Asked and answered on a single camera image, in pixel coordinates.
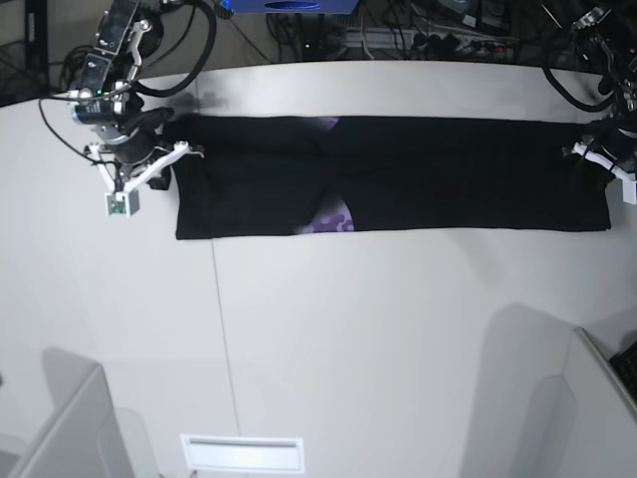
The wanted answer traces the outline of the dark T-shirt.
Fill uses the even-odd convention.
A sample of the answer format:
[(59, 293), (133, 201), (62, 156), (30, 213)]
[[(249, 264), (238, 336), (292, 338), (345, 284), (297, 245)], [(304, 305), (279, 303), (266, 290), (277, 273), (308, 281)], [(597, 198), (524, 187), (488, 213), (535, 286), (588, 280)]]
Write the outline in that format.
[(180, 240), (486, 228), (608, 230), (609, 174), (567, 154), (581, 124), (223, 118), (168, 123)]

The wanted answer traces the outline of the blue box at top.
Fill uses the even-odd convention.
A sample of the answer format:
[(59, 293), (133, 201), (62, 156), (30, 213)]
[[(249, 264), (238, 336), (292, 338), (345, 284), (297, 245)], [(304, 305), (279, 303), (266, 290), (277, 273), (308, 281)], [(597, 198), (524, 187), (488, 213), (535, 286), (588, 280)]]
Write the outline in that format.
[(236, 14), (350, 14), (358, 0), (223, 0), (223, 8)]

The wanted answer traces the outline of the white power strip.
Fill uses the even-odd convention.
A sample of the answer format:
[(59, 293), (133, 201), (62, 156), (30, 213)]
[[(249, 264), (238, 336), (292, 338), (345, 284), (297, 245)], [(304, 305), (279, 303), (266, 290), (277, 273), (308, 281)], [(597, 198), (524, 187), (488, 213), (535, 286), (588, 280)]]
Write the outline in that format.
[(364, 58), (406, 61), (467, 61), (513, 63), (521, 41), (465, 31), (345, 28), (339, 35), (346, 49), (359, 49)]

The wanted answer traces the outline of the black keyboard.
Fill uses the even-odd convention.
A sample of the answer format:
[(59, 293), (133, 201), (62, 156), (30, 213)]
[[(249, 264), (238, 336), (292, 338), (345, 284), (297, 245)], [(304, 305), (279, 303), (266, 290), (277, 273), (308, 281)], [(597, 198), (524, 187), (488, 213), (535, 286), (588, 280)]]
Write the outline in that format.
[(633, 399), (637, 398), (637, 343), (610, 359), (610, 364)]

